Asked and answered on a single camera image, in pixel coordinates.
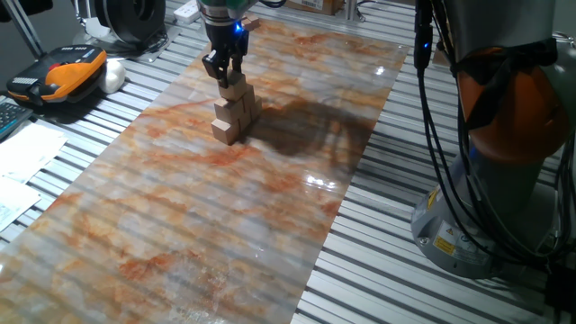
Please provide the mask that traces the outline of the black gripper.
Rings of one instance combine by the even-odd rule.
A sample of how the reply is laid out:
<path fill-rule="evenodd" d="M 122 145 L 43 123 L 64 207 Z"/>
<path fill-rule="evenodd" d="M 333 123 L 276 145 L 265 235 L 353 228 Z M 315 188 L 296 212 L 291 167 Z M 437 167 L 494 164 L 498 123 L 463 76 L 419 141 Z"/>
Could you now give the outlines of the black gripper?
<path fill-rule="evenodd" d="M 248 53 L 249 31 L 240 21 L 205 20 L 205 29 L 211 42 L 209 54 L 202 57 L 207 74 L 216 79 L 222 88 L 228 87 L 228 62 L 223 56 L 231 56 L 232 70 L 242 72 L 242 63 Z"/>

